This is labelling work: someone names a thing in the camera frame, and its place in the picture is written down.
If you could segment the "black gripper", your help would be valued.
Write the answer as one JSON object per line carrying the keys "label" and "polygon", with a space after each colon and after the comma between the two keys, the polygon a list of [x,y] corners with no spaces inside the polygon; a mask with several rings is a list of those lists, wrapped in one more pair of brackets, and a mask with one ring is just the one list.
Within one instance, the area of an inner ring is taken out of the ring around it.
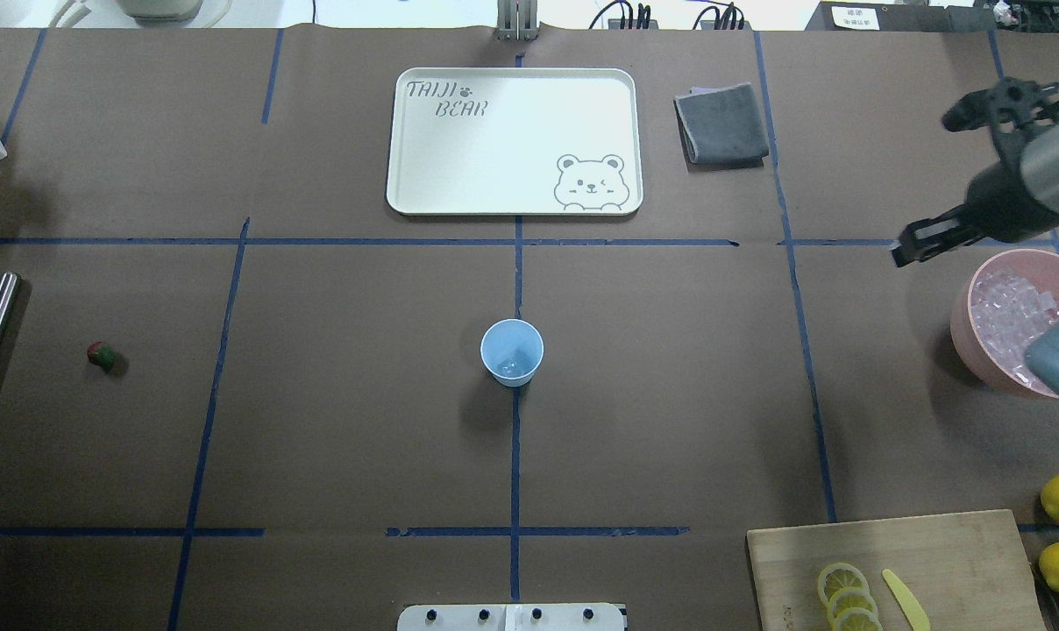
{"label": "black gripper", "polygon": [[968,183],[963,208],[907,224],[891,255],[902,268],[987,238],[1019,244],[1058,226],[1058,213],[1034,199],[1018,165],[999,161]]}

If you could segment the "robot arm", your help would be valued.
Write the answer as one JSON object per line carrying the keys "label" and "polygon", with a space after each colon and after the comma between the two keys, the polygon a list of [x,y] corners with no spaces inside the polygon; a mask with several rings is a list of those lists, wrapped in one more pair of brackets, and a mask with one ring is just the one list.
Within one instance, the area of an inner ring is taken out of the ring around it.
{"label": "robot arm", "polygon": [[[1059,227],[1059,123],[979,173],[963,202],[935,218],[907,224],[892,259],[897,267],[927,262],[990,238],[1022,244]],[[1059,395],[1059,323],[1030,344],[1027,367]]]}

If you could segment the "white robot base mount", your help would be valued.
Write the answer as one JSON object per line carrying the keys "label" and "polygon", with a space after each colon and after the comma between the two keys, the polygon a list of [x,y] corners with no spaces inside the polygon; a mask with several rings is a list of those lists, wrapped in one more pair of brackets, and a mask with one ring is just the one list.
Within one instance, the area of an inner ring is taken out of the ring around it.
{"label": "white robot base mount", "polygon": [[397,630],[627,630],[625,606],[589,603],[453,603],[407,606]]}

